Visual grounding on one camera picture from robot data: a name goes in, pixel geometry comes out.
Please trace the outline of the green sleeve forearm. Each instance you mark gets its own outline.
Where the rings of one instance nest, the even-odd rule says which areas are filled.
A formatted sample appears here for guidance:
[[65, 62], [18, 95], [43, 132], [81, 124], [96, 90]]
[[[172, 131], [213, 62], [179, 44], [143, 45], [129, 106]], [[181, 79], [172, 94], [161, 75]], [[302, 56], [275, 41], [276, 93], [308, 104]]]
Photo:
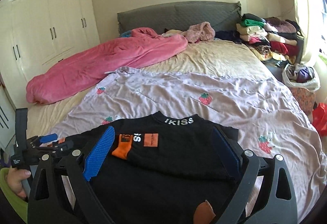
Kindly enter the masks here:
[[1, 168], [1, 191], [9, 202], [13, 211], [18, 215], [23, 223], [28, 222], [28, 203], [18, 197], [10, 188], [6, 181], [9, 168]]

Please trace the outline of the left hand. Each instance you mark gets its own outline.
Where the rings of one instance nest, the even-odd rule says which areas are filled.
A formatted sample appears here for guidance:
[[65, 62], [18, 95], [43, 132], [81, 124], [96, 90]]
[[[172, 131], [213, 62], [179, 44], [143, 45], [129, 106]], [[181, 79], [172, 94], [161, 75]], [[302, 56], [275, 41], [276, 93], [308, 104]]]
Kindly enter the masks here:
[[31, 172], [25, 169], [9, 168], [6, 181], [9, 188], [20, 198], [27, 197], [22, 181], [27, 180], [31, 176]]

